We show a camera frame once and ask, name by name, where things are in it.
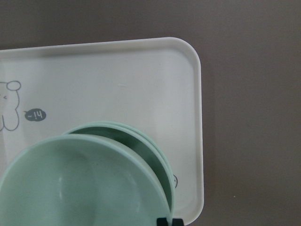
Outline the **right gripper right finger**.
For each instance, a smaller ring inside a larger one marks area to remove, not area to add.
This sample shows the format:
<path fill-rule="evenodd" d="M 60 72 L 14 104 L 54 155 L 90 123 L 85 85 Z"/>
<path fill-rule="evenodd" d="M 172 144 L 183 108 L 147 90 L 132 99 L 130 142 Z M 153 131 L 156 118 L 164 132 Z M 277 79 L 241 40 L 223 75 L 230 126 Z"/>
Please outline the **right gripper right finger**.
<path fill-rule="evenodd" d="M 181 219 L 181 218 L 174 218 L 172 220 L 172 226 L 184 226 L 183 219 Z"/>

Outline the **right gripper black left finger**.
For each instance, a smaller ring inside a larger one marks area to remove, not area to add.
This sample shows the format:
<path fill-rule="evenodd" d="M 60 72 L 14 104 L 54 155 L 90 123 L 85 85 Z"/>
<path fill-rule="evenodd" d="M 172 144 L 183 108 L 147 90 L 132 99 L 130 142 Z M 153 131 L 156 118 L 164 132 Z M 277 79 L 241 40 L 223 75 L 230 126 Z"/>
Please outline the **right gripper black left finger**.
<path fill-rule="evenodd" d="M 158 218 L 156 223 L 157 226 L 168 226 L 168 221 L 166 218 Z"/>

